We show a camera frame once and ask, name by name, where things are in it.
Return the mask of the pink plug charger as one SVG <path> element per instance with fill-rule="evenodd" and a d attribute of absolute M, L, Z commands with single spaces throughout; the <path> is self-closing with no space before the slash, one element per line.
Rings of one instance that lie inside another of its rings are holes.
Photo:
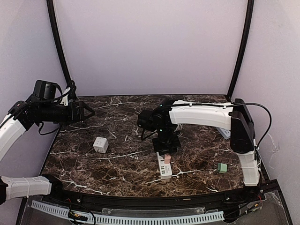
<path fill-rule="evenodd" d="M 169 153 L 164 154 L 164 163 L 167 165 L 170 164 L 170 162 L 171 162 L 171 155 Z"/>

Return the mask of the white power strip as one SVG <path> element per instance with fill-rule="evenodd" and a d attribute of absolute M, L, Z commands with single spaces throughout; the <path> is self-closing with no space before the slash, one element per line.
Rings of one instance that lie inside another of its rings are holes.
<path fill-rule="evenodd" d="M 160 178 L 162 180 L 170 179 L 173 174 L 171 163 L 166 165 L 164 163 L 164 155 L 161 156 L 158 152 L 157 152 L 157 160 L 158 160 Z"/>

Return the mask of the white cube socket adapter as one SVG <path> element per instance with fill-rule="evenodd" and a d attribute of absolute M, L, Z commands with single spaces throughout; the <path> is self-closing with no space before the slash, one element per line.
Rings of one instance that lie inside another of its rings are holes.
<path fill-rule="evenodd" d="M 105 154 L 108 149 L 108 140 L 104 137 L 97 137 L 93 143 L 93 148 L 95 152 Z"/>

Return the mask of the grey blue power strip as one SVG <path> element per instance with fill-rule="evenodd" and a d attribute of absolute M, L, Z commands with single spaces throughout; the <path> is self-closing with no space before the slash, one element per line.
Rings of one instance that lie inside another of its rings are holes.
<path fill-rule="evenodd" d="M 224 137 L 225 140 L 230 139 L 230 137 L 231 137 L 230 130 L 222 129 L 222 128 L 219 128 L 219 127 L 217 127 L 216 129 Z"/>

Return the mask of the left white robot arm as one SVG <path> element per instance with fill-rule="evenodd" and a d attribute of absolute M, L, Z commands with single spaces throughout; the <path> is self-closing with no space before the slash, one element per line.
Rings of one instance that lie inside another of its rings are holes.
<path fill-rule="evenodd" d="M 16 102 L 0 124 L 0 157 L 4 158 L 12 145 L 33 125 L 43 128 L 45 122 L 60 127 L 81 122 L 95 115 L 83 101 L 77 101 L 74 81 L 65 90 L 54 82 L 37 80 L 26 101 Z M 55 204 L 66 201 L 62 182 L 50 174 L 37 177 L 0 178 L 0 202 L 34 195 L 47 195 Z"/>

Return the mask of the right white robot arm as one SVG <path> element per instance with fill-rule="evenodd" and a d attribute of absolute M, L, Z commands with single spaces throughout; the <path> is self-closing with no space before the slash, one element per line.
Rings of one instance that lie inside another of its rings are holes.
<path fill-rule="evenodd" d="M 239 158 L 245 189 L 239 199 L 250 203 L 257 196 L 260 173 L 257 162 L 259 142 L 255 140 L 254 121 L 247 108 L 249 104 L 237 98 L 222 104 L 193 103 L 182 100 L 165 100 L 153 110 L 151 118 L 157 130 L 154 140 L 165 154 L 179 147 L 176 132 L 178 125 L 201 125 L 229 130 L 230 147 Z"/>

